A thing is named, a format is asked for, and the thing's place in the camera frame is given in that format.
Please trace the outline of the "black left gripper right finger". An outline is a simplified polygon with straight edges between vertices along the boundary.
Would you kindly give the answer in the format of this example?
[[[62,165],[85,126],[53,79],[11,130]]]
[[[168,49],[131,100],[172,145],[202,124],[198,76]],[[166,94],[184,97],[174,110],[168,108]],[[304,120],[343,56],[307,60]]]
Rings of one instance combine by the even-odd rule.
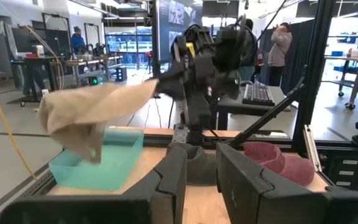
[[[312,192],[227,144],[216,146],[218,190],[231,223],[358,223],[358,192]]]

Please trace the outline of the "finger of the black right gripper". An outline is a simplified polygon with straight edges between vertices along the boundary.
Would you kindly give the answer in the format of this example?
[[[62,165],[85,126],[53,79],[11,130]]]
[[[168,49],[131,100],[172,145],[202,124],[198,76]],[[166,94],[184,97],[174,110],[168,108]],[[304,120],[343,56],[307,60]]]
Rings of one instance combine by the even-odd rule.
[[[185,91],[181,85],[159,85],[157,87],[157,92],[168,95],[173,100],[185,99]]]
[[[162,73],[158,77],[158,87],[162,88],[164,85],[178,82],[185,73],[184,68],[171,67],[166,72]]]

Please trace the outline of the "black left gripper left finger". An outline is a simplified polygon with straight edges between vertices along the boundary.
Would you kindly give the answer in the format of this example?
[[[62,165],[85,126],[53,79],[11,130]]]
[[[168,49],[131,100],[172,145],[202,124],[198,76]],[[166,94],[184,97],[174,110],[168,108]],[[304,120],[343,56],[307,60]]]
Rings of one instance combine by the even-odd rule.
[[[27,197],[8,205],[0,223],[181,223],[187,153],[172,149],[121,195]]]

